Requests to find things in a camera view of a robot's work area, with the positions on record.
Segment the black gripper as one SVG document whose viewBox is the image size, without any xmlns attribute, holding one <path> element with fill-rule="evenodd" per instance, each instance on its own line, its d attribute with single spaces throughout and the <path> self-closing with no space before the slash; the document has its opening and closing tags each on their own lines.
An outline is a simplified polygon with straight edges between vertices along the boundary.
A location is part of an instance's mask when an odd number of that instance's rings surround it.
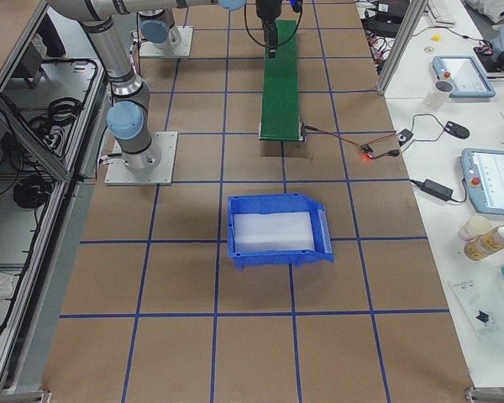
<svg viewBox="0 0 504 403">
<path fill-rule="evenodd" d="M 281 0 L 256 0 L 256 15 L 265 21 L 265 48 L 268 58 L 276 57 L 278 30 L 276 20 L 281 16 Z"/>
</svg>

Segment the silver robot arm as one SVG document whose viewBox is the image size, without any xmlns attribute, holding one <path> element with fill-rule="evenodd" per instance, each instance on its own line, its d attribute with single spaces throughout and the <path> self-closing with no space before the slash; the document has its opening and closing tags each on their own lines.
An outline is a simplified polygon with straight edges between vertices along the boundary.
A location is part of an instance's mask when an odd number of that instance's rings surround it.
<svg viewBox="0 0 504 403">
<path fill-rule="evenodd" d="M 208 1 L 50 1 L 60 15 L 77 21 L 102 62 L 115 104 L 108 110 L 108 128 L 118 141 L 123 164 L 130 171 L 153 170 L 162 150 L 148 129 L 150 92 L 124 50 L 114 27 L 115 14 L 147 13 L 157 17 L 175 8 L 208 5 Z"/>
<path fill-rule="evenodd" d="M 137 13 L 140 33 L 158 49 L 172 50 L 181 43 L 171 8 L 153 9 Z"/>
</svg>

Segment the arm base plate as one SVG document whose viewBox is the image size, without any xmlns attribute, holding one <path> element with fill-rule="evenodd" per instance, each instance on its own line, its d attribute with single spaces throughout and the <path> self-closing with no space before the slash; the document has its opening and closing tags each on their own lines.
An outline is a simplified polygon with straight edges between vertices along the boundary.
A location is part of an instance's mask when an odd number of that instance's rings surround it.
<svg viewBox="0 0 504 403">
<path fill-rule="evenodd" d="M 175 165 L 178 132 L 152 132 L 151 145 L 141 154 L 123 153 L 117 140 L 108 160 L 105 184 L 109 186 L 170 186 Z"/>
<path fill-rule="evenodd" d="M 139 49 L 141 59 L 178 59 L 188 58 L 192 50 L 192 26 L 144 25 L 140 32 L 143 36 Z"/>
</svg>

